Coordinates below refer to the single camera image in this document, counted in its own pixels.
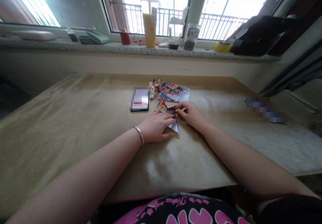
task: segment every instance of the red container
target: red container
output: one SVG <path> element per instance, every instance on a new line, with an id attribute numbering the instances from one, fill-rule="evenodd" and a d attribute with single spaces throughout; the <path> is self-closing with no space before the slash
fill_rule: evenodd
<path id="1" fill-rule="evenodd" d="M 128 32 L 126 31 L 126 29 L 121 29 L 121 41 L 123 45 L 130 45 L 130 36 L 128 34 Z"/>

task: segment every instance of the window sill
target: window sill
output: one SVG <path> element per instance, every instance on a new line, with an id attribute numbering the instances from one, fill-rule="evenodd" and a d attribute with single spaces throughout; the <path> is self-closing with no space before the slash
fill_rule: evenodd
<path id="1" fill-rule="evenodd" d="M 103 45 L 83 45 L 80 42 L 73 43 L 70 40 L 56 40 L 49 42 L 27 41 L 20 39 L 0 38 L 0 46 L 5 48 L 19 49 L 45 49 L 77 52 L 94 52 L 94 53 L 113 53 L 113 54 L 134 54 L 134 55 L 153 55 L 153 56 L 172 56 L 186 58 L 204 58 L 204 59 L 226 59 L 226 60 L 250 60 L 278 62 L 281 57 L 270 55 L 242 56 L 232 53 L 219 53 L 213 49 L 195 48 L 193 51 L 187 51 L 179 47 L 178 50 L 161 48 L 156 46 L 154 49 L 146 48 L 145 45 L 122 45 L 121 43 L 108 43 Z"/>

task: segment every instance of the table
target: table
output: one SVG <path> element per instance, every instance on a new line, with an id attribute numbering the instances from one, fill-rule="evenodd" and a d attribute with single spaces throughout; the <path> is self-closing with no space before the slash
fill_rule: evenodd
<path id="1" fill-rule="evenodd" d="M 151 114 L 157 100 L 148 112 L 132 113 L 129 103 L 153 78 L 187 85 L 210 122 L 292 174 L 322 172 L 322 139 L 293 121 L 256 122 L 244 102 L 256 94 L 232 77 L 72 74 L 0 121 L 0 218 Z M 204 138 L 178 123 L 180 135 L 138 151 L 107 203 L 236 184 Z"/>

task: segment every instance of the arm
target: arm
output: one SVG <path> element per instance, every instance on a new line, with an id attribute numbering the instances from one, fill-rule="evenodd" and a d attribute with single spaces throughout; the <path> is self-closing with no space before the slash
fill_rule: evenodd
<path id="1" fill-rule="evenodd" d="M 138 125 L 145 142 L 173 136 L 163 131 L 174 123 L 174 115 L 158 114 L 159 110 Z M 137 130 L 128 130 L 50 182 L 7 223 L 86 223 L 141 144 Z"/>
<path id="2" fill-rule="evenodd" d="M 238 182 L 258 199 L 272 200 L 290 194 L 318 196 L 278 164 L 210 124 L 200 110 L 190 102 L 182 102 L 176 110 L 198 130 L 210 147 L 229 168 Z"/>

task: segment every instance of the shirt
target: shirt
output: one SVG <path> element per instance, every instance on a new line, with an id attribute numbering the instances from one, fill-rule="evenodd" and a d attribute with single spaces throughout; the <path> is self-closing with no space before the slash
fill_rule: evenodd
<path id="1" fill-rule="evenodd" d="M 226 202 L 206 196 L 176 193 L 155 199 L 126 213 L 115 224 L 248 224 Z M 322 200 L 290 196 L 270 203 L 258 223 L 322 223 Z"/>

